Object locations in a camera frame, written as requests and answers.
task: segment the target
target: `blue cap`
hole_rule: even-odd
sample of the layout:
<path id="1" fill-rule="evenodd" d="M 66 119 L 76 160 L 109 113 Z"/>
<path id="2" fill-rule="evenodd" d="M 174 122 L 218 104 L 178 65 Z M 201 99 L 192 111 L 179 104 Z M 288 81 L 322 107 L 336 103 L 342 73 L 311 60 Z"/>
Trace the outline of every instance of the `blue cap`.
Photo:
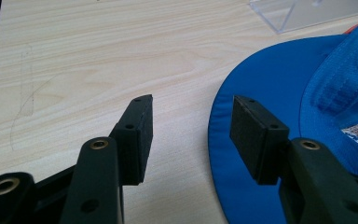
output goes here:
<path id="1" fill-rule="evenodd" d="M 234 95 L 257 100 L 290 128 L 290 139 L 323 142 L 358 175 L 358 27 L 262 49 L 229 74 L 214 99 L 208 148 L 227 220 L 286 223 L 278 186 L 257 186 L 229 138 Z"/>

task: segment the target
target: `black plastic bracket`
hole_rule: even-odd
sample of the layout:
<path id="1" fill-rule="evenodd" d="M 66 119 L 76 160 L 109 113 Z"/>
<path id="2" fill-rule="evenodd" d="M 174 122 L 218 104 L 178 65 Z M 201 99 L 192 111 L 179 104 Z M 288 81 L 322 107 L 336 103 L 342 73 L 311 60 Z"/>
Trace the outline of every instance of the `black plastic bracket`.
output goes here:
<path id="1" fill-rule="evenodd" d="M 275 185 L 288 223 L 358 223 L 358 178 L 312 139 L 288 128 L 257 101 L 234 97 L 231 139 L 258 184 Z"/>
<path id="2" fill-rule="evenodd" d="M 124 223 L 123 185 L 144 181 L 153 97 L 131 101 L 109 137 L 86 142 L 75 166 L 35 184 L 0 175 L 0 223 Z"/>

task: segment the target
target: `transparent acrylic holder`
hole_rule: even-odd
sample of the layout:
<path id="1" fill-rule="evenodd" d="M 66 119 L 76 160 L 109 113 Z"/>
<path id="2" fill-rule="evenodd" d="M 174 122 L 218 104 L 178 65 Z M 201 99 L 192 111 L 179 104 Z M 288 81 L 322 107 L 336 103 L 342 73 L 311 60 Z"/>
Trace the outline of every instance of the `transparent acrylic holder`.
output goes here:
<path id="1" fill-rule="evenodd" d="M 358 15 L 358 0 L 250 0 L 278 34 Z"/>

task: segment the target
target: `brass screw hole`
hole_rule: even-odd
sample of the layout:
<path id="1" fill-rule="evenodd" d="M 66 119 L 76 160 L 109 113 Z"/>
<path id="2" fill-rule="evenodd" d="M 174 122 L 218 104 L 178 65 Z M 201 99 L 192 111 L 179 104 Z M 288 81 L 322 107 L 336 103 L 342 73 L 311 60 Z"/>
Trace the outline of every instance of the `brass screw hole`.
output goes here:
<path id="1" fill-rule="evenodd" d="M 317 143 L 310 141 L 310 140 L 302 140 L 302 141 L 300 141 L 300 144 L 302 147 L 304 147 L 306 149 L 310 149 L 310 150 L 321 149 L 321 147 Z"/>
<path id="2" fill-rule="evenodd" d="M 109 143 L 106 141 L 106 140 L 95 140 L 93 141 L 89 147 L 91 147 L 91 149 L 94 149 L 94 150 L 98 150 L 98 149 L 103 149 L 105 147 L 107 147 L 107 145 L 109 145 Z"/>
<path id="3" fill-rule="evenodd" d="M 11 192 L 19 184 L 20 184 L 20 180 L 17 177 L 9 177 L 0 180 L 0 195 L 4 195 Z"/>

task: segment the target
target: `light wood grain surface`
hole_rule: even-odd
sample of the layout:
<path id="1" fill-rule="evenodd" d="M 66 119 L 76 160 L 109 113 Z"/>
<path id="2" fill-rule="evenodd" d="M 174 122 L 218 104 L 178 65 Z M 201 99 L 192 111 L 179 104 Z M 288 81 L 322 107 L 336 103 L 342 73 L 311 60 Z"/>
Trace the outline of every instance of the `light wood grain surface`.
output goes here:
<path id="1" fill-rule="evenodd" d="M 58 173 L 132 98 L 153 94 L 153 144 L 145 182 L 124 188 L 127 223 L 225 223 L 207 149 L 220 85 L 262 48 L 357 22 L 276 35 L 245 0 L 4 0 L 0 174 Z"/>

